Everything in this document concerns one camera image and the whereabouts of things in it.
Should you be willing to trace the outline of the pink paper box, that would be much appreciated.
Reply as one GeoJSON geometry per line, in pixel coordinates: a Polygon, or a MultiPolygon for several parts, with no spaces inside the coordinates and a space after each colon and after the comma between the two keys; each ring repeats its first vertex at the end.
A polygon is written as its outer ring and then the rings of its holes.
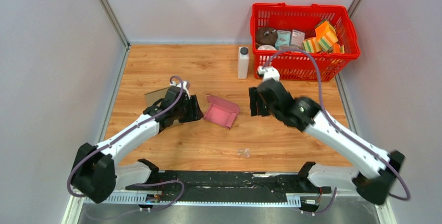
{"type": "Polygon", "coordinates": [[[204,119],[230,130],[240,113],[239,106],[214,95],[207,96],[207,102],[209,107],[204,114],[204,119]]]}

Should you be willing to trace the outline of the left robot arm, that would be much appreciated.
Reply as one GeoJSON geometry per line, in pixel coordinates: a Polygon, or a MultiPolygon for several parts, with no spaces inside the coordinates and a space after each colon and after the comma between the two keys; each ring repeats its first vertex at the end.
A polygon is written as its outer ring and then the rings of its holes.
{"type": "Polygon", "coordinates": [[[147,107],[129,126],[106,141],[79,147],[68,187],[94,203],[101,203],[115,191],[128,186],[155,189],[159,168],[146,159],[120,166],[119,163],[144,141],[160,134],[173,124],[203,118],[196,95],[189,93],[189,83],[172,82],[165,95],[147,107]]]}

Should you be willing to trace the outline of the brown cardboard box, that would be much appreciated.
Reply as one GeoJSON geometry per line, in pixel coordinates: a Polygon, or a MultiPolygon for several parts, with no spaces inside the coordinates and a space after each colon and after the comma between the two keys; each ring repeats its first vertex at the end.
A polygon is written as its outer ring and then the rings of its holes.
{"type": "MultiPolygon", "coordinates": [[[[184,97],[184,93],[180,96],[180,88],[176,86],[171,86],[169,88],[164,88],[157,90],[146,95],[148,102],[151,103],[142,112],[144,115],[154,116],[158,113],[165,111],[173,102],[181,97],[184,97]]],[[[154,117],[154,120],[159,123],[159,132],[173,125],[173,119],[171,117],[171,109],[162,115],[154,117]]]]}

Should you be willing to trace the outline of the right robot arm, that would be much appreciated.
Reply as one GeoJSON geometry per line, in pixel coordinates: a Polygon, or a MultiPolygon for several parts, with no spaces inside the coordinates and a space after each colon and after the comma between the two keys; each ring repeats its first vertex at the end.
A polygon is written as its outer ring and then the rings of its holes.
{"type": "Polygon", "coordinates": [[[269,79],[249,88],[252,116],[273,116],[333,148],[349,162],[325,166],[306,162],[299,170],[297,185],[304,192],[331,187],[357,192],[366,201],[383,205],[389,197],[405,156],[387,152],[365,141],[337,122],[321,105],[306,96],[292,97],[281,82],[269,79]]]}

